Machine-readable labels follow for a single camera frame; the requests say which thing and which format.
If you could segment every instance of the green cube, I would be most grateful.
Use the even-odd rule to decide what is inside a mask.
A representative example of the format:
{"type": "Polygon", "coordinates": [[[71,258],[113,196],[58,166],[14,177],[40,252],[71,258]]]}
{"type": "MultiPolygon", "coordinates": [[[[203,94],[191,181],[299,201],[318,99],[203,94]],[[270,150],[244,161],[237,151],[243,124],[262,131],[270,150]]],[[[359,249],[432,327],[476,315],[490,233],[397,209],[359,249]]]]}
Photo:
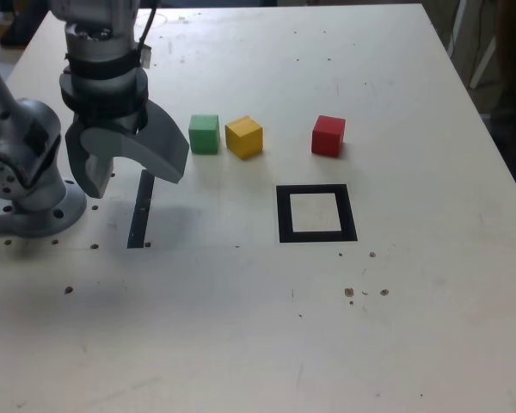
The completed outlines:
{"type": "Polygon", "coordinates": [[[216,114],[194,114],[189,122],[189,143],[193,153],[218,153],[220,123],[216,114]]]}

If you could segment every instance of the table surface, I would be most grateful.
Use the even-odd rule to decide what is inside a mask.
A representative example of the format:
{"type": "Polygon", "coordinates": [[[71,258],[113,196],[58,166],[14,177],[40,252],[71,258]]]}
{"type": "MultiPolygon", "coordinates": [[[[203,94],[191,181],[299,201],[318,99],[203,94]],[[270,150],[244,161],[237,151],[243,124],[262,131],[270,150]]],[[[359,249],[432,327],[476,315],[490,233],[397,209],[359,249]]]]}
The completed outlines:
{"type": "MultiPolygon", "coordinates": [[[[62,26],[9,86],[65,132],[62,26]]],[[[156,180],[150,248],[126,249],[125,159],[69,230],[0,237],[0,413],[516,412],[516,185],[423,8],[159,10],[148,43],[183,131],[249,114],[264,152],[156,180]],[[319,114],[347,120],[339,159],[310,153],[319,114]],[[280,244],[275,186],[318,183],[347,184],[359,241],[280,244]]]]}

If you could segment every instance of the wooden cube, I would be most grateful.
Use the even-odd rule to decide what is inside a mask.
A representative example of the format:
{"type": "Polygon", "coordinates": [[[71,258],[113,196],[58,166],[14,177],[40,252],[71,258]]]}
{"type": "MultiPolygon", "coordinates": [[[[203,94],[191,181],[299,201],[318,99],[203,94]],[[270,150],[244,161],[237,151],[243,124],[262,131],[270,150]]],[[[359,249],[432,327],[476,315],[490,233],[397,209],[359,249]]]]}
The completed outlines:
{"type": "Polygon", "coordinates": [[[263,148],[263,130],[249,116],[245,116],[225,126],[225,143],[241,159],[252,157],[263,148]]]}
{"type": "Polygon", "coordinates": [[[311,151],[317,155],[338,157],[341,154],[346,120],[319,116],[311,134],[311,151]]]}
{"type": "Polygon", "coordinates": [[[193,153],[218,153],[220,124],[216,114],[194,114],[189,122],[189,143],[193,153]]]}

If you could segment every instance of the red cube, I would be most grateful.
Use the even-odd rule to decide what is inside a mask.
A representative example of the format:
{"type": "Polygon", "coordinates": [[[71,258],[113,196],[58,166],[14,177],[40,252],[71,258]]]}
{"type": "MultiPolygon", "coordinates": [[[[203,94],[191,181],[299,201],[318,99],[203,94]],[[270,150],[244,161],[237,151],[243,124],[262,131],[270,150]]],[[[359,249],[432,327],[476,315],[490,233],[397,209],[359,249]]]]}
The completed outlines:
{"type": "Polygon", "coordinates": [[[338,157],[344,139],[345,119],[319,116],[311,134],[311,151],[317,155],[338,157]]]}

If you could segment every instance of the black square outline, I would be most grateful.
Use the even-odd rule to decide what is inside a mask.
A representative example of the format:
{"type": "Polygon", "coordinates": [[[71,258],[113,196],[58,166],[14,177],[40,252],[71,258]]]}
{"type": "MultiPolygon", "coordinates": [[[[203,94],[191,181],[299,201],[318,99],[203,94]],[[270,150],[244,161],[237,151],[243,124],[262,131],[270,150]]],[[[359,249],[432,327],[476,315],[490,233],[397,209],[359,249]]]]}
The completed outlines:
{"type": "Polygon", "coordinates": [[[276,191],[280,243],[329,243],[358,240],[346,184],[277,185],[276,191]],[[341,231],[295,232],[292,229],[292,194],[335,194],[341,231]]]}

